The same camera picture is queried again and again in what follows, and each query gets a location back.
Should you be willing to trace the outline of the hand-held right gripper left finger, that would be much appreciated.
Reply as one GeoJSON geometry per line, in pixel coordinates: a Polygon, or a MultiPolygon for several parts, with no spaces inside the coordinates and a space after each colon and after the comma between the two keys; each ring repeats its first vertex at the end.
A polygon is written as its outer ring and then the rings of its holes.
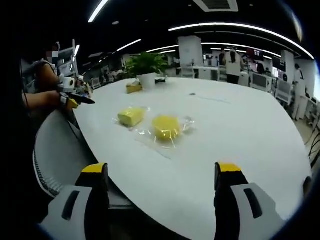
{"type": "Polygon", "coordinates": [[[75,185],[65,186],[48,205],[48,215],[39,224],[50,240],[108,240],[108,165],[85,167],[75,185]]]}

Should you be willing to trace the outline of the person's left hand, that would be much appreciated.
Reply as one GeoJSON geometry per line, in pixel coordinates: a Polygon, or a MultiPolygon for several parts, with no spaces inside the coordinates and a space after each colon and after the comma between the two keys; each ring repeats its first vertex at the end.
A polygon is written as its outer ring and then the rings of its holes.
{"type": "Polygon", "coordinates": [[[46,103],[48,106],[58,108],[61,106],[61,94],[57,91],[48,91],[46,94],[46,103]]]}

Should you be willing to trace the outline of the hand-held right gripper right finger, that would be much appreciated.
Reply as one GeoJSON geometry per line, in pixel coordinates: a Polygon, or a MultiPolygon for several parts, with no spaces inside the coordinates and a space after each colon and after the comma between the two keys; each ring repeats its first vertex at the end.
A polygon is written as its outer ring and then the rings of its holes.
{"type": "Polygon", "coordinates": [[[240,167],[217,162],[214,176],[216,240],[270,240],[283,227],[275,201],[240,167]]]}

